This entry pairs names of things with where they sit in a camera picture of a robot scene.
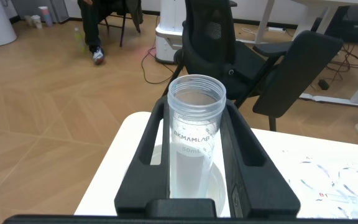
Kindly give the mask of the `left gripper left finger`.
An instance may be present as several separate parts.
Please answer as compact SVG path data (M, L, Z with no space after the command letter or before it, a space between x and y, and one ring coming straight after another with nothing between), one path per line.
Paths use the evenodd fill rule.
M162 150L159 165L151 165L160 122ZM149 202L170 196L170 118L167 97L155 104L134 157L114 199L119 217L143 217Z

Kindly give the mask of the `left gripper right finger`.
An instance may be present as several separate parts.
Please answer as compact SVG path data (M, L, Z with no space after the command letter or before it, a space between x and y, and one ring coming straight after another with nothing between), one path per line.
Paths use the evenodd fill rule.
M231 217L296 217L300 201L231 101L221 144Z

